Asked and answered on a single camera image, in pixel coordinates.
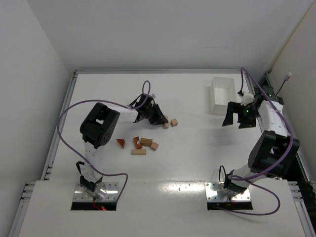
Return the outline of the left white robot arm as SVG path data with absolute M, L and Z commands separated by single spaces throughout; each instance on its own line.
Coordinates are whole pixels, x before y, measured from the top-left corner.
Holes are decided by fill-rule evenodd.
M 148 120 L 151 125 L 163 125 L 168 122 L 159 105 L 152 96 L 141 94 L 126 108 L 98 102 L 91 109 L 80 126 L 80 133 L 85 146 L 87 162 L 77 162 L 80 173 L 80 184 L 91 192 L 95 192 L 102 175 L 93 168 L 100 161 L 104 146 L 110 141 L 118 122 L 137 123 Z

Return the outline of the light wood numbered plank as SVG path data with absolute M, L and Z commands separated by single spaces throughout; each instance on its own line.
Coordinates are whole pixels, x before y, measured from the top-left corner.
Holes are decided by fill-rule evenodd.
M 169 128 L 169 120 L 168 120 L 168 116 L 164 116 L 167 119 L 167 122 L 163 125 L 164 129 L 168 129 Z

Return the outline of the white plastic box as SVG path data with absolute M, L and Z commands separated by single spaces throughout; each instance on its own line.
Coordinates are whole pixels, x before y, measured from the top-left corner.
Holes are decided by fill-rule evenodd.
M 210 113 L 225 116 L 228 103 L 236 101 L 234 79 L 214 77 L 210 86 Z

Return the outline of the light wood plank block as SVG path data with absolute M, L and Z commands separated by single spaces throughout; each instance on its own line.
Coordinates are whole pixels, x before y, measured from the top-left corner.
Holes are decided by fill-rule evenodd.
M 146 149 L 132 149 L 131 154 L 132 155 L 146 155 L 147 150 Z

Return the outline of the red-brown triangle block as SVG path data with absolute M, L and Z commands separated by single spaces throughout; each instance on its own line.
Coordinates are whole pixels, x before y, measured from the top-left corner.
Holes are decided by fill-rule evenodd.
M 119 143 L 119 145 L 121 146 L 122 149 L 125 148 L 125 140 L 124 139 L 117 139 L 117 142 Z

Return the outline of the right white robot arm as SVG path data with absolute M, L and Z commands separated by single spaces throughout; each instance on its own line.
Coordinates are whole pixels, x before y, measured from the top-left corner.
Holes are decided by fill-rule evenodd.
M 280 118 L 282 111 L 283 99 L 267 85 L 255 95 L 245 92 L 240 103 L 228 103 L 223 126 L 232 125 L 236 113 L 239 128 L 256 127 L 256 119 L 260 119 L 263 132 L 250 152 L 247 164 L 226 174 L 225 190 L 243 194 L 250 183 L 264 178 L 287 177 L 300 142 L 290 137 L 285 122 Z

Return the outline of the small light wood cube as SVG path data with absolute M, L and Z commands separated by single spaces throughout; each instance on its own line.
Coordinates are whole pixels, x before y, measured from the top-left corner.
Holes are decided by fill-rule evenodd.
M 156 150 L 158 149 L 158 143 L 153 142 L 153 143 L 151 144 L 150 148 L 151 148 L 152 150 L 156 151 Z

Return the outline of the red-brown arch block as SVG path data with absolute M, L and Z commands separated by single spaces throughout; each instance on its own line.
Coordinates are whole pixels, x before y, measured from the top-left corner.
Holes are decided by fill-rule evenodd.
M 134 137 L 134 138 L 133 138 L 133 141 L 134 141 L 134 145 L 135 145 L 135 148 L 136 148 L 136 149 L 142 149 L 142 148 L 143 148 L 143 146 L 139 143 L 139 142 L 140 142 L 140 139 L 139 139 L 138 136 L 137 136 L 137 137 Z

